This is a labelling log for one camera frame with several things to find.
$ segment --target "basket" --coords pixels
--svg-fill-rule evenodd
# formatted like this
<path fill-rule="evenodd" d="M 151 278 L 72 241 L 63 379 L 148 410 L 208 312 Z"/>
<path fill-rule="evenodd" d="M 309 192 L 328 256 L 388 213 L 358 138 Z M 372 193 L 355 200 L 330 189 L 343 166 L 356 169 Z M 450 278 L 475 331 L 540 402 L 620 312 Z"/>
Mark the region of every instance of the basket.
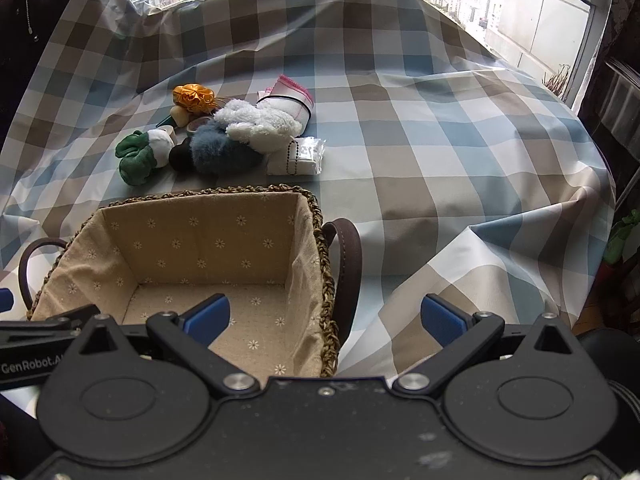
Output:
<path fill-rule="evenodd" d="M 328 244 L 338 235 L 340 278 Z M 29 256 L 64 246 L 33 303 Z M 31 244 L 18 277 L 28 316 L 42 320 L 95 304 L 121 324 L 183 313 L 220 292 L 228 328 L 209 346 L 255 376 L 327 377 L 351 330 L 362 274 L 360 239 L 339 219 L 322 227 L 313 194 L 299 187 L 206 189 L 131 198 L 98 209 L 68 243 Z"/>

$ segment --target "tufted leather upholstery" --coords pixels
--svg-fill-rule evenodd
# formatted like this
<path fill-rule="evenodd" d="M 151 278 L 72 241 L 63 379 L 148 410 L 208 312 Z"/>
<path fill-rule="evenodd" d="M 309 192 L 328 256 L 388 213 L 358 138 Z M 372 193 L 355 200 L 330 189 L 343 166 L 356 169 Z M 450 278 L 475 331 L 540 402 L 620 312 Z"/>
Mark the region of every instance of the tufted leather upholstery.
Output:
<path fill-rule="evenodd" d="M 27 30 L 25 0 L 0 0 L 0 146 L 42 51 L 69 0 L 29 0 Z"/>

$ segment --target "white package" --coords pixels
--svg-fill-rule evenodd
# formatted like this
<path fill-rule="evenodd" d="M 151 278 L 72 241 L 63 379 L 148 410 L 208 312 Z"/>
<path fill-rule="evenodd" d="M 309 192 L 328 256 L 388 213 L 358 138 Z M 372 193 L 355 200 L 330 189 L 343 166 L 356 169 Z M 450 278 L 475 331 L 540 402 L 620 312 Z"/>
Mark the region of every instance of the white package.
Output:
<path fill-rule="evenodd" d="M 322 171 L 324 140 L 297 137 L 267 159 L 268 175 L 317 175 Z"/>

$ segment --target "metal bolt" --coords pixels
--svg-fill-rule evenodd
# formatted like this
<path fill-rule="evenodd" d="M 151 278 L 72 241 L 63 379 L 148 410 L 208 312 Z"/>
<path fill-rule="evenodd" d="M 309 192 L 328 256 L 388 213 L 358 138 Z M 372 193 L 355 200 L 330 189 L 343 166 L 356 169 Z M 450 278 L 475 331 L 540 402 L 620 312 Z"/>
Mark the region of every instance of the metal bolt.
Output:
<path fill-rule="evenodd" d="M 331 397 L 335 394 L 335 390 L 330 386 L 323 386 L 322 388 L 318 388 L 318 395 L 322 395 L 323 397 Z"/>
<path fill-rule="evenodd" d="M 404 374 L 398 379 L 400 386 L 412 392 L 425 389 L 430 382 L 429 378 L 422 374 Z"/>
<path fill-rule="evenodd" d="M 255 384 L 255 379 L 251 375 L 239 373 L 226 376 L 222 382 L 230 390 L 241 391 L 251 388 Z"/>

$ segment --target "basket rim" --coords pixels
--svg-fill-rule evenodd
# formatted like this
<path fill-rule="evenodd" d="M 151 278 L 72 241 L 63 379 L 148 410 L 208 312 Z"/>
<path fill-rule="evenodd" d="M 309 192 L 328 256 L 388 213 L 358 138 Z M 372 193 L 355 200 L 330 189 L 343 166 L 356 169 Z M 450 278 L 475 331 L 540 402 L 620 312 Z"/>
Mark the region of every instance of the basket rim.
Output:
<path fill-rule="evenodd" d="M 164 200 L 167 198 L 180 198 L 187 196 L 199 196 L 199 195 L 216 195 L 216 194 L 235 194 L 235 193 L 268 193 L 268 192 L 292 192 L 297 193 L 306 198 L 307 205 L 312 214 L 312 224 L 314 228 L 314 237 L 316 239 L 316 248 L 318 248 L 318 255 L 320 257 L 320 273 L 322 277 L 322 310 L 320 313 L 320 329 L 322 333 L 322 351 L 320 354 L 322 367 L 320 377 L 332 377 L 335 374 L 338 364 L 338 351 L 340 349 L 340 343 L 338 342 L 338 327 L 335 321 L 332 319 L 334 314 L 334 301 L 335 301 L 335 283 L 331 274 L 331 265 L 329 262 L 329 247 L 327 246 L 326 239 L 322 234 L 322 212 L 318 205 L 318 200 L 313 193 L 300 186 L 288 186 L 287 184 L 276 184 L 269 187 L 217 187 L 207 188 L 198 191 L 184 190 L 179 192 L 163 193 L 156 195 L 137 196 L 124 200 L 118 200 L 111 202 L 108 205 L 101 206 L 96 209 L 87 220 L 85 220 L 78 231 L 71 237 L 66 244 L 64 250 L 58 255 L 55 263 L 51 267 L 51 270 L 47 273 L 42 282 L 40 290 L 36 293 L 33 300 L 33 306 L 27 312 L 27 320 L 31 320 L 33 313 L 35 312 L 42 291 L 44 290 L 47 282 L 49 281 L 52 273 L 58 267 L 58 263 L 62 257 L 66 254 L 69 246 L 73 243 L 76 237 L 80 234 L 82 229 L 89 223 L 94 215 L 106 208 L 127 205 L 136 202 L 148 202 L 151 200 Z"/>

